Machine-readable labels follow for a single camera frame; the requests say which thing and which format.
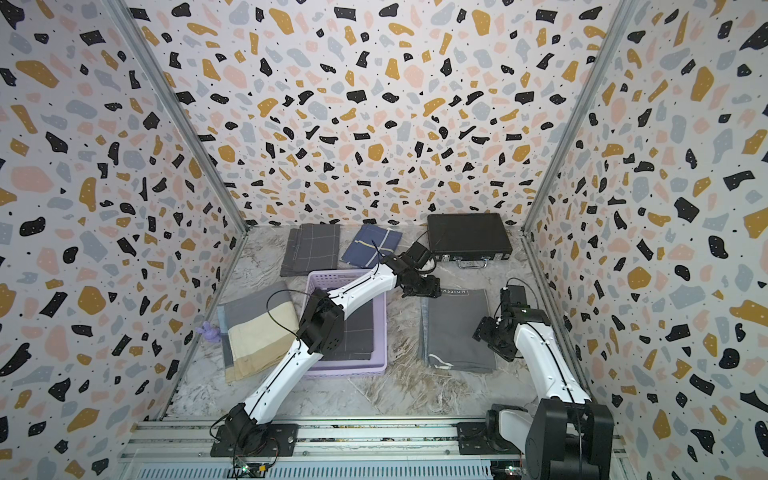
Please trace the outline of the plain grey pillowcase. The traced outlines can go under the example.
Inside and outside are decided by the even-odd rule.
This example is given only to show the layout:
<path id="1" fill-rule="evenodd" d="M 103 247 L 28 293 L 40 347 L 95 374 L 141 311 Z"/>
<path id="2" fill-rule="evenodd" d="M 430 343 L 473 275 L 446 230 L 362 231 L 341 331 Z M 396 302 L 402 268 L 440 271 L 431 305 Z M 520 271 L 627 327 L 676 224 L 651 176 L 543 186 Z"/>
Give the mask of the plain grey pillowcase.
<path id="1" fill-rule="evenodd" d="M 437 298 L 422 299 L 421 315 L 421 356 L 429 367 L 476 374 L 495 371 L 495 354 L 473 338 L 489 315 L 485 290 L 443 289 Z"/>

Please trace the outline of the blue pillowcase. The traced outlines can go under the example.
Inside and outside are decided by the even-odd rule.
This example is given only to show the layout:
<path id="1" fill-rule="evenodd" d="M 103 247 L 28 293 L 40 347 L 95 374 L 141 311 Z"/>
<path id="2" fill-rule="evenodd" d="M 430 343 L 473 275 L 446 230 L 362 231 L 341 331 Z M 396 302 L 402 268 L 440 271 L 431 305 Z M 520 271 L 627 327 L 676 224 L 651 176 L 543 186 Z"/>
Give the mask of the blue pillowcase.
<path id="1" fill-rule="evenodd" d="M 373 268 L 378 265 L 382 257 L 395 253 L 402 236 L 403 234 L 396 230 L 364 224 L 342 255 L 341 260 L 358 268 Z"/>

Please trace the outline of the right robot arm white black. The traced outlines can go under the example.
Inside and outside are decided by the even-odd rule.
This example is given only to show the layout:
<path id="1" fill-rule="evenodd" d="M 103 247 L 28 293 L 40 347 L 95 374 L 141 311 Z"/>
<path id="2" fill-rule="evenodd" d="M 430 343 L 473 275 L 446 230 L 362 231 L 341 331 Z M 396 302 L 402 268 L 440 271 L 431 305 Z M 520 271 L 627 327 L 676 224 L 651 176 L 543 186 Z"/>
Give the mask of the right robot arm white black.
<path id="1" fill-rule="evenodd" d="M 473 338 L 506 361 L 522 359 L 539 403 L 534 413 L 496 404 L 481 437 L 501 453 L 516 450 L 520 463 L 505 469 L 519 479 L 608 479 L 614 421 L 592 400 L 570 370 L 546 313 L 530 306 L 525 288 L 505 285 L 493 316 Z"/>

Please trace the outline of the lilac plastic basket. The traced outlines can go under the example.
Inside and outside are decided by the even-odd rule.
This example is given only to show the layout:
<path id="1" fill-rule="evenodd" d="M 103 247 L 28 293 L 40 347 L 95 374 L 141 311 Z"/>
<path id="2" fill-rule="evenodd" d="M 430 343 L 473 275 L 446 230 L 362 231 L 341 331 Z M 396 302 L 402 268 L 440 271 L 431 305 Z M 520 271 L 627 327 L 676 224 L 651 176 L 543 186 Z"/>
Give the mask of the lilac plastic basket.
<path id="1" fill-rule="evenodd" d="M 386 370 L 387 301 L 381 294 L 345 321 L 340 345 L 307 373 L 310 378 L 374 376 Z"/>

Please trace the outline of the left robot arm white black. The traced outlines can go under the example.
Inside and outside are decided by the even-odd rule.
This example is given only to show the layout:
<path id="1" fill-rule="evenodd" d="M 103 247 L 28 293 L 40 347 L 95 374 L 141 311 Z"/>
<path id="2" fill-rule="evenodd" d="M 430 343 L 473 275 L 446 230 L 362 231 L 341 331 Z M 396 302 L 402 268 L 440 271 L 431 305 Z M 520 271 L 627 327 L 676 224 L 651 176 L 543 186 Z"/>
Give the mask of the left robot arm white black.
<path id="1" fill-rule="evenodd" d="M 210 455 L 235 459 L 262 452 L 279 407 L 304 374 L 342 343 L 347 318 L 396 288 L 404 297 L 439 297 L 440 280 L 426 268 L 434 263 L 432 252 L 416 241 L 347 285 L 309 293 L 293 345 L 260 387 L 217 421 Z"/>

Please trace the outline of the beige grey pillowcase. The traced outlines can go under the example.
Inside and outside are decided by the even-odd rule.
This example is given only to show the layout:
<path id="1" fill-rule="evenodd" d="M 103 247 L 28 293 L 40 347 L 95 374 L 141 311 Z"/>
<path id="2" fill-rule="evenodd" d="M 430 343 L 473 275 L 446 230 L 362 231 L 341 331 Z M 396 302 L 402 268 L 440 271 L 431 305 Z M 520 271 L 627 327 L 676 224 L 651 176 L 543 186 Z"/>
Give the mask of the beige grey pillowcase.
<path id="1" fill-rule="evenodd" d="M 217 314 L 227 383 L 274 366 L 296 340 L 298 317 L 286 291 L 233 300 L 219 306 Z"/>

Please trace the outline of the grey checked pillowcase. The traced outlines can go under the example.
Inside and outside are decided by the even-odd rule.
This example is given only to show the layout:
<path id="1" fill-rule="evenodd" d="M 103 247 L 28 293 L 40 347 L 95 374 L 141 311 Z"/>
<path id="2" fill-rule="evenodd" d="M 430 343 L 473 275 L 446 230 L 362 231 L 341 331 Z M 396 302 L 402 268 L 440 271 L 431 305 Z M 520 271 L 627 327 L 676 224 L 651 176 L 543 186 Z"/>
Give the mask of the grey checked pillowcase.
<path id="1" fill-rule="evenodd" d="M 355 310 L 345 321 L 339 346 L 323 357 L 324 361 L 367 361 L 374 350 L 373 301 Z"/>
<path id="2" fill-rule="evenodd" d="M 305 276 L 338 266 L 341 230 L 338 225 L 302 224 L 289 232 L 281 277 Z"/>

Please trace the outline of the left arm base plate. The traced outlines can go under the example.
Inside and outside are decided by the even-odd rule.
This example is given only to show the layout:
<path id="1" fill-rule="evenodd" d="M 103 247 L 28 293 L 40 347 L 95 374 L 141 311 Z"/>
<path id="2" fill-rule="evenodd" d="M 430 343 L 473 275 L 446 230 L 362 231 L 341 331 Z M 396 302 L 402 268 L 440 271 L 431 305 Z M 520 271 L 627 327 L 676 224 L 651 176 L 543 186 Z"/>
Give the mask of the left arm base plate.
<path id="1" fill-rule="evenodd" d="M 215 433 L 210 456 L 291 457 L 298 430 L 299 426 L 293 423 L 251 425 L 244 427 L 241 433 L 235 427 L 221 426 Z"/>

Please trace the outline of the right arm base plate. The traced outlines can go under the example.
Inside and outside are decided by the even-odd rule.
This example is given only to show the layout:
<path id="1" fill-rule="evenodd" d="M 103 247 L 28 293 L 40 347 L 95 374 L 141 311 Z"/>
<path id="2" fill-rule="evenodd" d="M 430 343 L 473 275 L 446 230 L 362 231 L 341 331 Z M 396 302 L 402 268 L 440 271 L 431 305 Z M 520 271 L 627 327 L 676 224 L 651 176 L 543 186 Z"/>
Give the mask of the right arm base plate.
<path id="1" fill-rule="evenodd" d="M 520 455 L 512 443 L 492 433 L 484 422 L 460 422 L 456 425 L 461 455 Z"/>

